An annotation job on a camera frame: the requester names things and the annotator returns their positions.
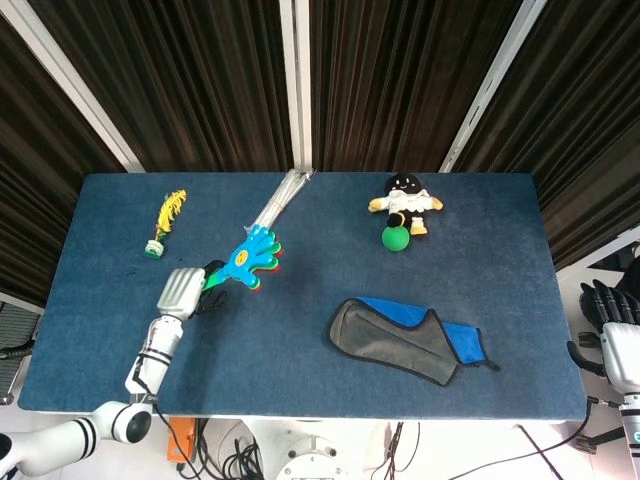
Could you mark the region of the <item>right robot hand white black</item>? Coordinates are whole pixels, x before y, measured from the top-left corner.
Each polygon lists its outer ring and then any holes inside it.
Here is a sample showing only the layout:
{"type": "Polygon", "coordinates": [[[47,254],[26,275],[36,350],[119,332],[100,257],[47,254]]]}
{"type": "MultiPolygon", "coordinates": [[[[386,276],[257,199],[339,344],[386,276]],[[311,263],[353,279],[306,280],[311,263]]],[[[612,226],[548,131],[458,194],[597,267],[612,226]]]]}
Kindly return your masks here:
{"type": "Polygon", "coordinates": [[[639,300],[594,279],[581,283],[579,305],[596,332],[580,332],[567,349],[581,369],[606,378],[622,395],[639,394],[639,300]]]}

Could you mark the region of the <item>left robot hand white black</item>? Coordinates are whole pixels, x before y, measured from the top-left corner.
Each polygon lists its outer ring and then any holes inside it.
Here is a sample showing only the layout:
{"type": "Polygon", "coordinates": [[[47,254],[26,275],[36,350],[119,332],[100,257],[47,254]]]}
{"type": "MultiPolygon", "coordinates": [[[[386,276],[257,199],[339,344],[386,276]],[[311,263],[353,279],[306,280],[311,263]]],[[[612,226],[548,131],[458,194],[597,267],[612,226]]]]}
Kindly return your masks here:
{"type": "Polygon", "coordinates": [[[218,287],[204,289],[211,274],[210,269],[202,267],[173,270],[157,302],[159,313],[186,321],[194,315],[208,315],[218,310],[228,294],[218,287]]]}

